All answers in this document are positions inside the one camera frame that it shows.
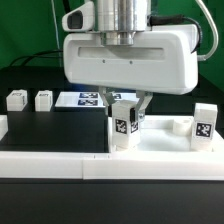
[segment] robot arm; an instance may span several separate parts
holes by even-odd
[[[122,131],[123,121],[128,121],[131,130],[143,120],[152,92],[192,91],[198,82],[197,61],[214,53],[218,43],[214,22],[203,2],[196,2],[214,31],[212,50],[199,57],[197,27],[153,26],[147,20],[150,0],[97,0],[97,8],[87,1],[63,17],[64,30],[74,32],[64,41],[65,75],[71,83],[99,86],[107,114],[109,108],[112,114],[123,114],[126,118],[114,122]],[[108,87],[136,90],[139,101],[115,103]]]

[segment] white block with marker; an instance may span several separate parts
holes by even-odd
[[[191,150],[212,151],[217,105],[196,103],[192,128]]]
[[[130,121],[130,111],[136,102],[117,101],[112,105],[112,144],[116,150],[132,149],[140,142],[139,123]]]

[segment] white platform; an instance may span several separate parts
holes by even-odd
[[[213,152],[192,152],[189,137],[171,133],[173,118],[147,116],[135,150],[116,152],[110,145],[105,154],[0,151],[0,177],[224,180],[221,136],[215,132]]]
[[[115,100],[132,100],[138,101],[135,93],[113,93]],[[98,92],[61,92],[57,102],[56,108],[59,107],[104,107],[103,101]]]

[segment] gray component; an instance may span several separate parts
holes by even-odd
[[[99,87],[100,97],[103,101],[104,106],[106,107],[106,110],[105,110],[106,115],[109,115],[108,107],[116,102],[114,100],[112,92],[113,92],[112,88],[108,88],[104,86]]]
[[[145,31],[151,0],[97,0],[102,45],[132,45],[137,31]]]
[[[145,109],[152,100],[153,94],[151,92],[136,91],[136,97],[139,101],[135,107],[135,120],[142,122],[145,119]]]
[[[71,30],[82,29],[83,27],[83,14],[81,11],[72,13],[67,20],[68,28]]]

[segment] label sticker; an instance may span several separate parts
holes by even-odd
[[[46,96],[49,96],[49,94],[47,94],[47,93],[41,93],[41,94],[39,94],[39,96],[44,96],[44,97],[46,97]]]
[[[116,122],[116,132],[127,134],[127,121],[115,119]]]
[[[195,137],[211,139],[213,133],[213,125],[211,123],[196,122]]]
[[[138,130],[138,122],[135,121],[135,122],[132,122],[131,123],[131,133],[134,133]]]
[[[79,106],[97,106],[98,100],[79,100]]]
[[[98,93],[80,93],[79,98],[98,98]]]
[[[22,93],[13,93],[12,96],[22,96]]]

